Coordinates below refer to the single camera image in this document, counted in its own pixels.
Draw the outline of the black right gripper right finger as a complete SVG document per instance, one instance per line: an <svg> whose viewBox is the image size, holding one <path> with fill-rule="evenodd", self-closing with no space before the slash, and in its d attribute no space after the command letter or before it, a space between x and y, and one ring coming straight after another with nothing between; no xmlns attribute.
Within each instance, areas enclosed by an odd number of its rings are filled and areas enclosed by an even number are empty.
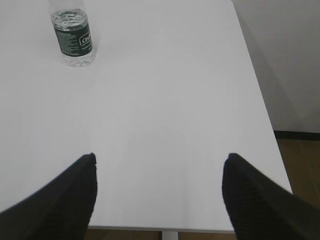
<svg viewBox="0 0 320 240"><path fill-rule="evenodd" d="M288 192L237 153L223 166L222 196L239 240L318 240L320 210Z"/></svg>

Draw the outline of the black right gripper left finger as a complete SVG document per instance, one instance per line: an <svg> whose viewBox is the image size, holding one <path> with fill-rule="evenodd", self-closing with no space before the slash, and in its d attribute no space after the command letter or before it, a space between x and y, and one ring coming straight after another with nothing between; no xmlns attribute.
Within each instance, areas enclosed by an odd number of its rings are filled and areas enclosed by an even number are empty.
<svg viewBox="0 0 320 240"><path fill-rule="evenodd" d="M82 240L98 194L97 161L85 154L0 214L2 240Z"/></svg>

